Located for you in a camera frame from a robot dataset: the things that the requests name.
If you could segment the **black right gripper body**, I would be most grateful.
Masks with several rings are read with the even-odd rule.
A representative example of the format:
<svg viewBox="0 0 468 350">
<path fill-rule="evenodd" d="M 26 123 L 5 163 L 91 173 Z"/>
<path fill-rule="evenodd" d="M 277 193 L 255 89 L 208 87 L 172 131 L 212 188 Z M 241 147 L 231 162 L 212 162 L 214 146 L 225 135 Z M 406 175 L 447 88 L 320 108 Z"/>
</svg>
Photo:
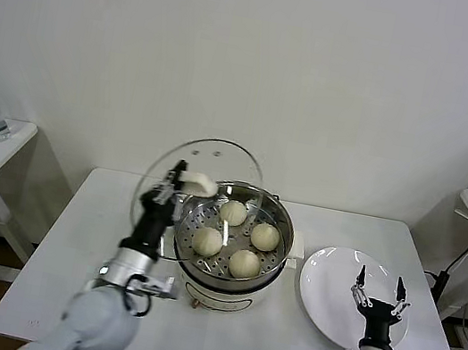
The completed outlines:
<svg viewBox="0 0 468 350">
<path fill-rule="evenodd" d="M 375 300 L 371 300 L 371 304 L 371 306 L 368 304 L 358 306 L 358 312 L 365 319 L 364 337 L 360 339 L 358 345 L 393 350 L 389 336 L 390 326 L 398 324 L 401 317 L 392 313 L 395 310 L 394 305 Z"/>
</svg>

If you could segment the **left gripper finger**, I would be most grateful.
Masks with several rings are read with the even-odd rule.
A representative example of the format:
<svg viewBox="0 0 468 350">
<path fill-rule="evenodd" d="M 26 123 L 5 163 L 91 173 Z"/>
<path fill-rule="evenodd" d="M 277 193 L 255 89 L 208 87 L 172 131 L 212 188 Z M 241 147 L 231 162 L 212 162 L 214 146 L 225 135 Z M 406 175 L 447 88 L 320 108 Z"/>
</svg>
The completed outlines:
<svg viewBox="0 0 468 350">
<path fill-rule="evenodd" d="M 180 177 L 187 168 L 186 160 L 180 160 L 174 167 L 166 172 L 165 177 L 154 187 L 155 196 L 153 200 L 158 204 L 169 202 L 172 195 L 181 188 Z"/>
<path fill-rule="evenodd" d="M 172 214 L 170 218 L 170 224 L 171 226 L 175 225 L 180 221 L 181 215 L 182 215 L 182 209 L 183 209 L 183 201 L 175 199 L 172 203 Z"/>
</svg>

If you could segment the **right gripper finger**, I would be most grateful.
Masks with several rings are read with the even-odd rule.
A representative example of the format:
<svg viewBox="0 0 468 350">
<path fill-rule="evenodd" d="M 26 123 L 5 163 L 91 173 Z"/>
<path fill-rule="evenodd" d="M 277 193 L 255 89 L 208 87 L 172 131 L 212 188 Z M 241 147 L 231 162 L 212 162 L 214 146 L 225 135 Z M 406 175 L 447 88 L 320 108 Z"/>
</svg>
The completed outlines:
<svg viewBox="0 0 468 350">
<path fill-rule="evenodd" d="M 397 280 L 397 289 L 396 289 L 396 304 L 394 305 L 393 310 L 391 310 L 391 315 L 396 318 L 401 319 L 403 316 L 403 311 L 410 306 L 410 303 L 406 301 L 406 289 L 404 286 L 404 281 L 402 277 L 399 277 Z"/>
<path fill-rule="evenodd" d="M 351 293 L 357 306 L 362 306 L 363 308 L 371 308 L 373 307 L 373 301 L 365 291 L 365 277 L 366 265 L 363 265 L 359 274 L 356 276 L 355 284 L 351 287 Z"/>
</svg>

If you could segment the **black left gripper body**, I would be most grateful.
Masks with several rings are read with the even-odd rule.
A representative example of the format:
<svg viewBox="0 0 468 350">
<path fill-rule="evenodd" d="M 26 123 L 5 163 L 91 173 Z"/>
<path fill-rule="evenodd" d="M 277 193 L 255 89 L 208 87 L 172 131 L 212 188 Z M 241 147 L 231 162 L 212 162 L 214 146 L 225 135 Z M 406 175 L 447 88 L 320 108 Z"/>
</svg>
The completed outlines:
<svg viewBox="0 0 468 350">
<path fill-rule="evenodd" d="M 132 249 L 147 256 L 159 257 L 160 238 L 172 224 L 175 203 L 169 198 L 165 203 L 158 204 L 155 200 L 158 196 L 158 189 L 153 189 L 140 197 L 144 208 L 143 214 L 131 235 L 123 238 L 119 247 Z"/>
</svg>

